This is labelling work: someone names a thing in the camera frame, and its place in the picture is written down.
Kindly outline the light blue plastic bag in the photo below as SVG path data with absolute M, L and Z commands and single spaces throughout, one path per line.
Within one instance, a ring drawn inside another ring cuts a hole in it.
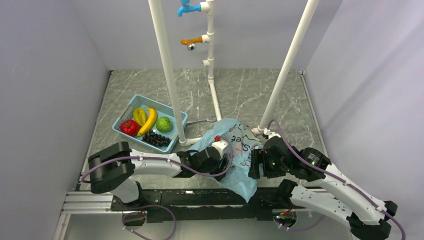
M 251 151 L 262 148 L 263 144 L 248 125 L 233 118 L 223 118 L 215 122 L 213 128 L 208 130 L 189 149 L 201 151 L 210 147 L 216 136 L 223 136 L 224 140 L 229 143 L 229 147 L 224 151 L 224 156 L 232 160 L 231 168 L 219 181 L 219 184 L 249 202 L 257 191 L 257 180 L 248 176 L 252 159 Z

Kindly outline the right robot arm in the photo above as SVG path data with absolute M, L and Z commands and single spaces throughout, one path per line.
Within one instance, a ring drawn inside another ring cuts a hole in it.
M 393 201 L 382 201 L 363 191 L 319 150 L 311 147 L 298 150 L 288 146 L 277 134 L 269 137 L 264 147 L 251 150 L 250 178 L 271 179 L 286 174 L 316 184 L 333 198 L 283 179 L 268 200 L 271 206 L 299 206 L 316 211 L 348 227 L 360 240 L 389 238 L 392 227 L 388 221 L 395 216 L 398 206 Z

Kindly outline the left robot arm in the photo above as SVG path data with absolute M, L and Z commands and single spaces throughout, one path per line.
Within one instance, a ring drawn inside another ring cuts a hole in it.
M 130 148 L 121 141 L 92 154 L 88 171 L 80 182 L 90 185 L 93 194 L 112 193 L 129 209 L 137 210 L 144 203 L 141 184 L 132 176 L 158 175 L 170 178 L 191 178 L 194 175 L 220 181 L 230 170 L 233 157 L 224 140 L 202 150 L 189 149 L 169 154 L 156 154 Z

